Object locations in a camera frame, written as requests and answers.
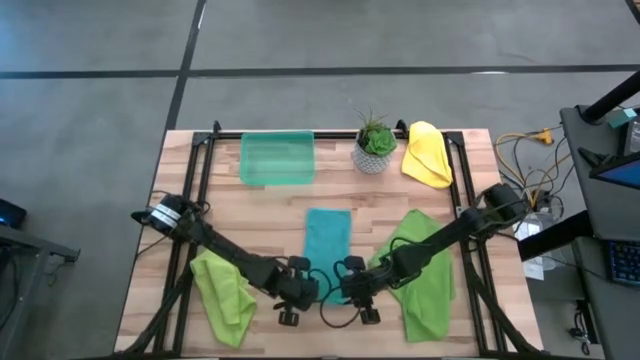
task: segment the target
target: yellow cloth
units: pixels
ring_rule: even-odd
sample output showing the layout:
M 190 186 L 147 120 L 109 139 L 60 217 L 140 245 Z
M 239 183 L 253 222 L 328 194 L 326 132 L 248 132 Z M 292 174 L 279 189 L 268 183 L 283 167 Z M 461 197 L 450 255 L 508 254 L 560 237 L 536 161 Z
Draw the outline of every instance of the yellow cloth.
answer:
M 402 172 L 434 188 L 451 185 L 451 168 L 444 146 L 442 133 L 433 125 L 424 121 L 413 123 Z

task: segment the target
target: succulent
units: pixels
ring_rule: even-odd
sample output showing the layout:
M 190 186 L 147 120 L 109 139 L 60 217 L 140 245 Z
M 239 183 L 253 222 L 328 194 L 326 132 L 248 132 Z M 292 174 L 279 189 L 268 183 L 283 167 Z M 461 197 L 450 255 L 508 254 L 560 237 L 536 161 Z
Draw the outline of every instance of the succulent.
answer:
M 396 149 L 396 138 L 391 129 L 381 121 L 386 115 L 374 118 L 371 108 L 369 108 L 368 117 L 359 110 L 356 112 L 364 122 L 358 136 L 358 145 L 367 153 L 380 157 L 393 152 Z

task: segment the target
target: microfiber cloth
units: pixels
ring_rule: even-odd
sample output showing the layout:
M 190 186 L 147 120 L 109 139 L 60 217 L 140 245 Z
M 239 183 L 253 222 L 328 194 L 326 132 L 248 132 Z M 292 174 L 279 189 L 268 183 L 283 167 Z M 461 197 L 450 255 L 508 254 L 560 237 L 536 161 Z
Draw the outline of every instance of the microfiber cloth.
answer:
M 393 239 L 401 237 L 420 242 L 438 229 L 440 225 L 419 210 L 409 211 L 389 241 L 369 261 L 369 266 L 380 263 L 380 257 L 389 252 Z M 396 240 L 393 246 L 394 249 L 403 246 L 403 241 Z M 447 336 L 451 317 L 450 303 L 455 298 L 449 249 L 436 254 L 417 279 L 389 291 L 402 306 L 408 342 L 440 340 Z
M 256 310 L 256 299 L 247 292 L 249 282 L 238 268 L 209 250 L 190 265 L 216 339 L 238 348 Z
M 312 208 L 307 212 L 307 233 L 304 240 L 304 257 L 308 258 L 313 268 L 325 272 L 331 279 L 331 286 L 339 285 L 334 275 L 333 264 L 343 261 L 349 256 L 349 240 L 351 238 L 351 211 Z M 344 276 L 344 266 L 338 268 Z M 324 276 L 314 276 L 319 282 L 318 300 L 329 291 L 329 284 Z M 327 299 L 329 304 L 343 304 L 344 299 L 339 290 L 331 293 Z
M 409 144 L 402 159 L 402 172 L 423 184 L 442 189 L 451 185 L 451 168 L 442 133 L 418 121 L 409 129 Z

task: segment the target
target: keyboard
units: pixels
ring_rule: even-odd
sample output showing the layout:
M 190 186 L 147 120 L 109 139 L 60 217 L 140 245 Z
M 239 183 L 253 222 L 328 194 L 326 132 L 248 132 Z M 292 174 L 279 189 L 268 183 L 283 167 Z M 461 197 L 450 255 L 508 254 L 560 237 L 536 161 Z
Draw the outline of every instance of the keyboard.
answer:
M 640 243 L 608 241 L 605 257 L 611 280 L 640 286 Z

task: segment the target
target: concrete floor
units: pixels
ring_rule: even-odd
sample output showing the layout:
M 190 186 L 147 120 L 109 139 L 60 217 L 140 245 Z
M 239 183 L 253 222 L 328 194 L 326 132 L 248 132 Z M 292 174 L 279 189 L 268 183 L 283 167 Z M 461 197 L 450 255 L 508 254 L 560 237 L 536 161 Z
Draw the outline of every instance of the concrete floor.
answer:
M 0 72 L 176 70 L 195 7 L 0 0 Z M 193 69 L 640 63 L 638 24 L 622 0 L 210 0 L 201 24 Z M 389 121 L 483 127 L 495 138 L 555 126 L 560 108 L 589 103 L 627 76 L 190 79 L 176 127 L 354 128 L 353 108 L 371 106 Z M 29 210 L 28 232 L 82 248 L 55 286 L 40 289 L 23 358 L 113 348 L 140 233 L 129 213 L 147 201 L 175 86 L 175 78 L 0 80 L 0 198 Z M 526 167 L 551 164 L 551 148 L 521 145 Z M 583 209 L 575 175 L 561 195 L 567 215 Z M 580 355 L 565 331 L 571 304 L 534 305 L 545 348 Z

